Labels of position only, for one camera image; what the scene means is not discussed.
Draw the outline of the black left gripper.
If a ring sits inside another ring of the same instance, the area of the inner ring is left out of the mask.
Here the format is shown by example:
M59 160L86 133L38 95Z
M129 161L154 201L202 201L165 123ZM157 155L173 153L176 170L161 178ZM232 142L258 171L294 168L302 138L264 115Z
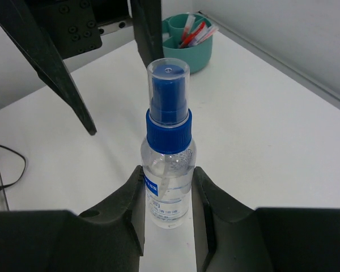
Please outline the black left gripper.
M147 67L164 57L161 0L131 0L134 37ZM0 1L0 27L76 114L90 135L95 123L63 62L102 46L101 37L131 26L126 0Z

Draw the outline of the blue cap glue bottle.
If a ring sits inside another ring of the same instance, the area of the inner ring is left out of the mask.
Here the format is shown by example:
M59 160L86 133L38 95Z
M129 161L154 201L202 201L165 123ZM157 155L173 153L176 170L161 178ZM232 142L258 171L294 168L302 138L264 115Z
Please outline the blue cap glue bottle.
M141 145L147 211L164 229L180 226L189 210L197 149L188 105L190 68L176 58L147 67L149 108Z

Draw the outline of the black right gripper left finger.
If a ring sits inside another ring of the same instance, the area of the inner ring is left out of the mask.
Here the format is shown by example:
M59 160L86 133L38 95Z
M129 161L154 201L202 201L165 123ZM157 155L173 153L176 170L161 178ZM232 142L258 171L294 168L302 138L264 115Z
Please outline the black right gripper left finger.
M138 271L145 244L144 173L97 205L0 212L0 271Z

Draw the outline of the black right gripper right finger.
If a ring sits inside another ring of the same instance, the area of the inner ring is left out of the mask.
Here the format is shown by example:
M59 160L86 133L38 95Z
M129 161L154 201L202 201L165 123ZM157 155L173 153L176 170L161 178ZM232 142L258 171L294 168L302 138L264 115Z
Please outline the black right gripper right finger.
M251 209L200 167L192 178L198 271L340 271L340 209Z

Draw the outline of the red and white pen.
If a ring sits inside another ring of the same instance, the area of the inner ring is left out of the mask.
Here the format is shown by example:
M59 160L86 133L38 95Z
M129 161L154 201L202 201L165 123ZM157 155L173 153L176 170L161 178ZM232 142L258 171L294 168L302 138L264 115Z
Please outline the red and white pen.
M195 22L196 17L193 14L188 14L188 17L185 22L184 30L181 35L181 42L184 42L187 36L189 35L189 32Z

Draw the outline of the red gel pen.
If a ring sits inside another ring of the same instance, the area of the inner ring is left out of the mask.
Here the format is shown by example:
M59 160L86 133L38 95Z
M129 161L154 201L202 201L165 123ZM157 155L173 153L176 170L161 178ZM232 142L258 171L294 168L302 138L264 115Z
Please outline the red gel pen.
M187 38L185 39L184 42L181 42L181 44L179 45L179 49L182 49L182 48L186 48L189 46L189 43L194 39L194 37L204 28L204 27L207 27L207 24L205 21L203 21L201 24L199 24L197 26L197 28L191 32Z

